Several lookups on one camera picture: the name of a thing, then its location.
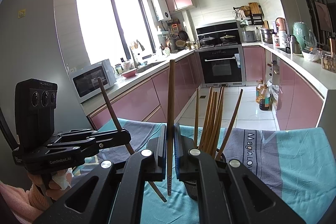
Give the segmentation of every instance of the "red bowl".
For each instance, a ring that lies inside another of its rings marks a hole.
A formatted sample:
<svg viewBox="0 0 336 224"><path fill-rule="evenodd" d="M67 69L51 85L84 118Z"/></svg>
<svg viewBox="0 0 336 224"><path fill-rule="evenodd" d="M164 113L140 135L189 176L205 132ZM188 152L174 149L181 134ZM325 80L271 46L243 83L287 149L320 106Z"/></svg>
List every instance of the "red bowl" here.
<svg viewBox="0 0 336 224"><path fill-rule="evenodd" d="M137 74L137 69L130 69L127 72L122 73L121 75L125 78L131 78Z"/></svg>

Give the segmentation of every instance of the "hand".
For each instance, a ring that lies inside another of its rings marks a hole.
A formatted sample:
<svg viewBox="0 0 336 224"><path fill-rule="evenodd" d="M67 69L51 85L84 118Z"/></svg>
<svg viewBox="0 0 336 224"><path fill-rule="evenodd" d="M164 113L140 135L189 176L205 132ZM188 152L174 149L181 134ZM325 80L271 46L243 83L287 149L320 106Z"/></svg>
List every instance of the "hand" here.
<svg viewBox="0 0 336 224"><path fill-rule="evenodd" d="M65 169L65 170L60 170L60 171L57 171L58 175L64 175L68 170ZM31 181L37 185L37 186L40 186L43 184L43 181L42 181L42 177L40 175L32 175L30 173L28 173L28 177L31 179ZM66 175L66 180L71 184L71 179L72 179L72 174L71 173L68 173ZM46 196L52 198L53 200L58 200L62 195L64 195L71 187L68 186L65 190L61 190L61 187L56 183L54 182L53 180L50 180L49 182L49 188L47 191L46 191Z"/></svg>

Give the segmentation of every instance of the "refrigerator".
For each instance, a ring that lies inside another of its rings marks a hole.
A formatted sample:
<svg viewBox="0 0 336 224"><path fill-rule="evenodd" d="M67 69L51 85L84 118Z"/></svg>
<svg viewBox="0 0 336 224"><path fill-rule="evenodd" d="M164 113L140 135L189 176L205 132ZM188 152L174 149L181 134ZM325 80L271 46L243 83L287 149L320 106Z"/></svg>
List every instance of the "refrigerator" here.
<svg viewBox="0 0 336 224"><path fill-rule="evenodd" d="M0 107L15 138L15 86L30 78L58 84L56 132L91 128L66 72L58 43L54 0L2 0L0 34ZM2 134L0 169L3 183L30 187L26 170L14 164Z"/></svg>

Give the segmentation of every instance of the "wooden chopstick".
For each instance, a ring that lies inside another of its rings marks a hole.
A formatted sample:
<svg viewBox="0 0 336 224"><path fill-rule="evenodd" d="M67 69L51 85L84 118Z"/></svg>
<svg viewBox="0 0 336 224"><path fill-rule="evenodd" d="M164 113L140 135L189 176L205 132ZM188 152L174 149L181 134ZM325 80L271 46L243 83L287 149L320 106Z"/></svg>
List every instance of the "wooden chopstick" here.
<svg viewBox="0 0 336 224"><path fill-rule="evenodd" d="M220 112L219 116L220 116L221 119L222 119L222 115L223 115L223 105L224 105L224 88L223 88L222 93L223 93L223 96L222 96L222 100L221 100L221 108L218 110ZM213 144L212 151L211 151L211 156L213 158L215 158L215 155L216 155L216 149L217 149L217 145L218 145L219 134L221 132L221 124L222 124L222 120L220 120L219 123L218 123L217 132L216 132L214 144Z"/></svg>
<svg viewBox="0 0 336 224"><path fill-rule="evenodd" d="M175 60L169 61L168 110L167 110L167 192L171 195L173 170L174 140L174 95L175 95Z"/></svg>
<svg viewBox="0 0 336 224"><path fill-rule="evenodd" d="M110 103L110 100L109 100L109 98L108 98L108 96L107 96L107 94L106 94L106 91L105 91L105 88L104 88L104 84L103 84L103 82L102 82L102 80L101 80L100 77L98 77L98 83L99 83L99 87L100 87L101 93L103 94L103 97L104 97L104 100L105 100L105 104L106 104L106 106L107 106L107 109L109 110L109 113L110 113L110 115L111 115L111 118L112 118L112 120L113 120L113 122L114 122L114 125L115 125L115 127L116 127L116 129L117 129L118 131L122 131L122 127L121 127L121 125L120 125L120 122L118 121L118 118L117 118L117 116L116 116L116 114L115 114L115 112L114 112L114 110L113 110L113 107L112 107L112 105L111 105L111 103ZM130 155L132 155L132 154L135 153L130 143L126 144L125 146L126 146L126 149L127 149L128 153L129 153ZM155 183L152 182L152 181L149 181L148 183L149 183L149 185L153 188L153 190L155 191L155 193L157 193L157 195L162 199L162 201L163 201L163 202L167 202L167 199L166 199L166 198L164 197L164 195L160 192L160 190L157 188L157 186L155 185Z"/></svg>
<svg viewBox="0 0 336 224"><path fill-rule="evenodd" d="M209 145L208 148L206 150L206 152L210 155L212 155L212 149L213 149L213 145L214 145L214 141L217 135L217 131L218 131L218 124L221 123L222 121L222 117L221 117L221 108L223 108L223 96L224 96L224 92L223 92L223 88L220 89L220 93L219 93L219 100L218 100L218 107L217 107L217 112L216 112L216 117L215 117L215 121L214 121L214 125L213 125L213 129L211 132L211 137L210 137L210 141L209 141Z"/></svg>
<svg viewBox="0 0 336 224"><path fill-rule="evenodd" d="M194 147L197 147L198 137L198 104L199 104L199 92L196 89L196 108L195 108L195 127L194 127Z"/></svg>
<svg viewBox="0 0 336 224"><path fill-rule="evenodd" d="M205 112L204 124L203 124L202 134L201 134L201 140L199 141L199 146L198 146L199 150L201 150L202 147L203 147L205 132L206 132L207 123L208 123L209 111L210 111L211 98L212 98L212 87L210 88L209 95L208 95L208 105L207 105L207 110Z"/></svg>
<svg viewBox="0 0 336 224"><path fill-rule="evenodd" d="M209 141L211 138L211 133L212 133L212 129L213 129L213 123L215 121L215 115L216 115L216 104L217 104L217 92L214 92L213 94L213 99L212 99L212 105L211 105L211 120L209 122L209 126L207 127L206 130L206 135L205 135L205 140L204 140L204 144L203 144L203 151L207 151L208 145L209 145Z"/></svg>
<svg viewBox="0 0 336 224"><path fill-rule="evenodd" d="M236 103L235 110L234 110L234 112L233 112L233 114L232 114L232 118L231 118L229 127L227 128L227 131L226 131L225 137L224 137L224 139L223 139L222 145L220 146L219 152L218 152L217 157L215 158L215 160L219 160L219 159L220 159L221 154L223 153L224 148L225 148L225 146L226 146L227 140L228 140L229 137L230 137L230 134L231 134L231 131L232 131L232 128L233 128L233 124L235 123L235 120L236 120L236 116L237 116L237 112L238 112L238 108L239 108L240 100L241 100L241 98L242 98L242 94L243 94L243 90L241 89L241 90L240 90L239 97L238 97L238 101L237 101L237 103Z"/></svg>

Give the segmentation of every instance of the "cooking oil bottle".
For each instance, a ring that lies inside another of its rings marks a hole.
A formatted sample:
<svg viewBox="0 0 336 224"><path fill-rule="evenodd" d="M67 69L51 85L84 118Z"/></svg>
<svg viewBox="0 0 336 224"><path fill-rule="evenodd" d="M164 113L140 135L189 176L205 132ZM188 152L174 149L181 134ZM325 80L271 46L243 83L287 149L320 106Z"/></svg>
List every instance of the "cooking oil bottle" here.
<svg viewBox="0 0 336 224"><path fill-rule="evenodd" d="M261 91L260 91L260 103L259 108L261 110L268 110L269 104L271 99L271 93L268 90L268 87L266 84L263 85Z"/></svg>
<svg viewBox="0 0 336 224"><path fill-rule="evenodd" d="M263 88L263 80L260 79L259 81L257 81L258 85L255 88L256 92L255 92L255 101L259 104L260 103L260 90Z"/></svg>

